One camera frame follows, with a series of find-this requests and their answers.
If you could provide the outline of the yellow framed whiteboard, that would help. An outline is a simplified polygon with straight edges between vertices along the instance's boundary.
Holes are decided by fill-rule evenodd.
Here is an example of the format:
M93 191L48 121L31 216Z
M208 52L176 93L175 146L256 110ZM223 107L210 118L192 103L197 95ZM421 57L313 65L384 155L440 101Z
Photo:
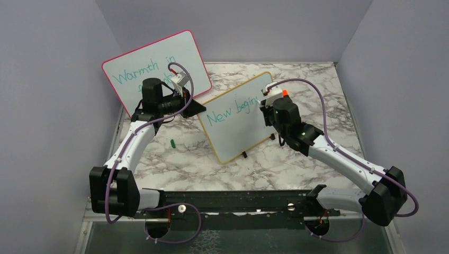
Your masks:
M199 121L219 163L229 163L276 133L259 109L262 89L272 82L266 71L203 104Z

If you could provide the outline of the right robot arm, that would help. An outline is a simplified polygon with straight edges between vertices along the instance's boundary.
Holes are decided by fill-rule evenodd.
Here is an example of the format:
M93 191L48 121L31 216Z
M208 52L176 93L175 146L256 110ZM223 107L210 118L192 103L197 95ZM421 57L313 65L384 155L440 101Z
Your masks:
M303 122L299 109L289 96L274 101L264 99L260 110L266 126L280 136L280 145L321 161L336 170L359 189L316 187L306 200L306 210L319 215L325 209L360 212L370 221L387 226L399 216L407 201L405 176L399 168L385 169L360 158L333 141L322 130Z

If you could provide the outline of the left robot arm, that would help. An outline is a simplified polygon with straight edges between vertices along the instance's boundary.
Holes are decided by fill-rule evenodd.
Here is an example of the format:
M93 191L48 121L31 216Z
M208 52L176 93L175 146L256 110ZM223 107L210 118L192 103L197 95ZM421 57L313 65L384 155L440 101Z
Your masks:
M153 217L166 212L162 192L138 188L134 172L143 152L156 136L166 119L181 115L188 118L206 110L193 99L185 85L190 77L181 72L170 78L172 94L165 96L166 83L158 78L142 82L142 99L131 116L129 130L116 152L102 167L93 167L89 174L91 206L95 213L105 214L109 223L122 216L133 217L139 210L147 210Z

